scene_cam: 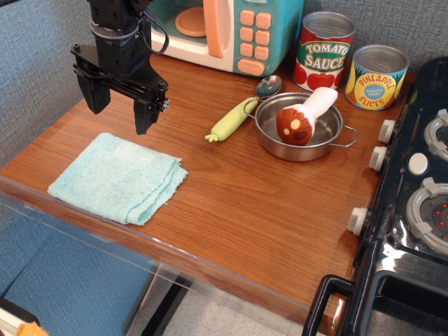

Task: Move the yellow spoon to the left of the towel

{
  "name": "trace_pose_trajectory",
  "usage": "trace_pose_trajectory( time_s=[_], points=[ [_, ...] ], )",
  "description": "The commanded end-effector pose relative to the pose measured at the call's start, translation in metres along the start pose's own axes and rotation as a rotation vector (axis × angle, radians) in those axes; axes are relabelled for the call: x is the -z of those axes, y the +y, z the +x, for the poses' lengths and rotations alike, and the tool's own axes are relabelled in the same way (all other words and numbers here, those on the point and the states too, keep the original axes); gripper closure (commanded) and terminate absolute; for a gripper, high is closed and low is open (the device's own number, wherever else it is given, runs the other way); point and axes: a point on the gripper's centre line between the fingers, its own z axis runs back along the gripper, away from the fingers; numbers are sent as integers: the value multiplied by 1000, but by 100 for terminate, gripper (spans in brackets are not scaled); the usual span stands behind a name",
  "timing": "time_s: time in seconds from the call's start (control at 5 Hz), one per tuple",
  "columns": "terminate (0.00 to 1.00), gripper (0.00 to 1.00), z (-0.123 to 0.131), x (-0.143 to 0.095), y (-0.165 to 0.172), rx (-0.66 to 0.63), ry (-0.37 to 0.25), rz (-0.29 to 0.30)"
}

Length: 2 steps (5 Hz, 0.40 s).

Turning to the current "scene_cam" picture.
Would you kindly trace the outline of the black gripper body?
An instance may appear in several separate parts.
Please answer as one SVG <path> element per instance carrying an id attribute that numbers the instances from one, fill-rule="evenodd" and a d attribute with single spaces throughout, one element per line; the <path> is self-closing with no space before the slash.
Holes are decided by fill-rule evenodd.
<path id="1" fill-rule="evenodd" d="M 91 21 L 94 45 L 73 45 L 77 74 L 105 75 L 103 84 L 134 100 L 157 101 L 161 112 L 169 107 L 165 97 L 167 82 L 152 68 L 151 51 L 144 39 L 143 28 L 132 21 L 126 29 L 112 29 Z"/>

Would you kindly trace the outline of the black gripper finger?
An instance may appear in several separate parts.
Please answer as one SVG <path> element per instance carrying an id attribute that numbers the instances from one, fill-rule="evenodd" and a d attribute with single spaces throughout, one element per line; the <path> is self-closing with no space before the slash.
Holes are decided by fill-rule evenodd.
<path id="1" fill-rule="evenodd" d="M 157 101 L 146 101 L 144 99 L 136 99 L 134 101 L 134 119 L 136 133 L 144 135 L 148 128 L 158 121 L 160 104 Z"/>
<path id="2" fill-rule="evenodd" d="M 89 109 L 98 114 L 111 102 L 110 88 L 103 84 L 105 75 L 99 73 L 95 76 L 77 74 L 78 84 Z"/>

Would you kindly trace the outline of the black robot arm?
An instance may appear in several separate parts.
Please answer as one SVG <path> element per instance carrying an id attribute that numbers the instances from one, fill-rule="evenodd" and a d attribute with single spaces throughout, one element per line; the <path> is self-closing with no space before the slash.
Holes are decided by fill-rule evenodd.
<path id="1" fill-rule="evenodd" d="M 134 101 L 137 134 L 145 134 L 169 105 L 168 83 L 152 68 L 151 55 L 161 55 L 169 45 L 164 38 L 153 48 L 151 28 L 163 29 L 150 11 L 149 1 L 91 1 L 90 31 L 95 44 L 71 47 L 74 71 L 89 109 L 98 114 L 116 91 Z"/>

